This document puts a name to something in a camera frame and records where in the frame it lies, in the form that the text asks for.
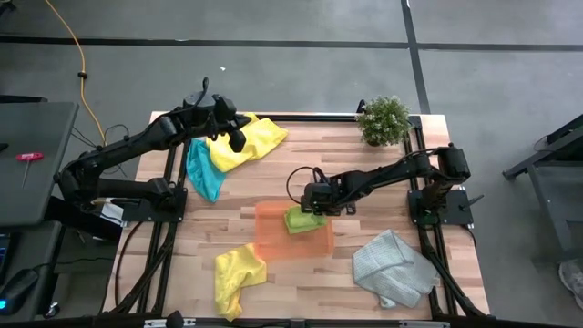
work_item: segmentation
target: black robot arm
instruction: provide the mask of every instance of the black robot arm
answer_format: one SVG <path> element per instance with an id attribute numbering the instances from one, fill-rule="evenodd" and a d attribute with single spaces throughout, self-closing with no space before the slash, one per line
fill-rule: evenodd
<path id="1" fill-rule="evenodd" d="M 115 167 L 152 150 L 166 150 L 198 137 L 216 140 L 230 134 L 230 146 L 240 152 L 245 137 L 240 128 L 251 120 L 236 114 L 232 101 L 221 95 L 207 95 L 208 79 L 203 90 L 186 97 L 181 107 L 160 115 L 144 131 L 134 136 L 97 147 L 81 154 L 55 175 L 65 201 L 80 207 L 89 206 L 98 197 L 146 199 L 156 208 L 172 206 L 172 190 L 163 178 L 147 182 L 101 179 L 104 170 Z"/>
<path id="2" fill-rule="evenodd" d="M 441 169 L 431 165 L 429 157 L 436 155 Z M 304 188 L 300 203 L 302 211 L 324 215 L 355 213 L 354 203 L 373 190 L 411 178 L 429 178 L 432 183 L 423 188 L 422 203 L 427 210 L 445 205 L 445 195 L 455 184 L 470 177 L 464 151 L 450 147 L 414 151 L 394 164 L 368 172 L 353 170 L 327 178 L 315 168 L 319 179 Z"/>

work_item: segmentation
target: yellow towel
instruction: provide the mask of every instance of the yellow towel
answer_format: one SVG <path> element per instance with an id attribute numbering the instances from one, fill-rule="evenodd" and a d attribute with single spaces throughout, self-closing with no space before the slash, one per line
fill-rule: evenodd
<path id="1" fill-rule="evenodd" d="M 240 316 L 240 289 L 267 281 L 265 261 L 255 256 L 253 243 L 215 258 L 215 307 L 227 320 Z"/>
<path id="2" fill-rule="evenodd" d="M 286 129 L 280 128 L 270 119 L 259 120 L 253 113 L 245 116 L 251 118 L 251 122 L 241 128 L 247 141 L 240 153 L 233 152 L 229 146 L 229 135 L 219 136 L 217 141 L 207 138 L 210 159 L 222 172 L 235 169 L 247 160 L 261 159 L 279 145 L 288 135 Z"/>

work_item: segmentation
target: orange plastic container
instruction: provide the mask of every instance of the orange plastic container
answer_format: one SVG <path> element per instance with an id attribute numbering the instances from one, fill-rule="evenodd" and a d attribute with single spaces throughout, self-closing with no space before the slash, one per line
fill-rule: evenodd
<path id="1" fill-rule="evenodd" d="M 331 221 L 325 226 L 290 234 L 284 214 L 291 201 L 263 201 L 255 205 L 255 252 L 265 261 L 322 257 L 334 250 Z"/>

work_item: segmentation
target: concrete floor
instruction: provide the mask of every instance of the concrete floor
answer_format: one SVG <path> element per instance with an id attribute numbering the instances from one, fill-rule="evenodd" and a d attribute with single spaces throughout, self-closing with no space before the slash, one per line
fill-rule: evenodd
<path id="1" fill-rule="evenodd" d="M 201 40 L 406 42 L 400 0 L 54 0 L 79 36 Z M 578 0 L 410 0 L 418 42 L 583 45 Z M 0 18 L 0 34 L 63 36 L 43 1 Z M 583 52 L 420 51 L 429 108 L 419 105 L 407 49 L 233 46 L 85 46 L 87 98 L 104 127 L 132 133 L 152 110 L 171 109 L 210 77 L 213 91 L 243 110 L 353 112 L 358 100 L 397 95 L 414 113 L 445 114 L 465 150 L 478 256 L 492 314 L 509 320 L 583 326 L 583 311 L 554 267 L 531 258 L 554 248 L 527 177 L 501 171 L 535 141 L 580 115 Z M 79 101 L 74 46 L 2 44 L 0 94 Z M 77 127 L 98 134 L 80 112 Z M 111 138 L 119 138 L 115 131 Z M 71 139 L 66 160 L 83 144 Z M 124 169 L 132 178 L 137 162 Z M 70 277 L 66 315 L 94 313 L 101 294 Z"/>

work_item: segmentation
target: green plant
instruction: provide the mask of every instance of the green plant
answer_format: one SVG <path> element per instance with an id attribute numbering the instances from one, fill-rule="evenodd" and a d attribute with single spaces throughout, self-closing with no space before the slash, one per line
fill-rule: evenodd
<path id="1" fill-rule="evenodd" d="M 409 130 L 409 108 L 398 97 L 378 97 L 367 102 L 356 117 L 363 140 L 374 146 L 395 145 Z"/>

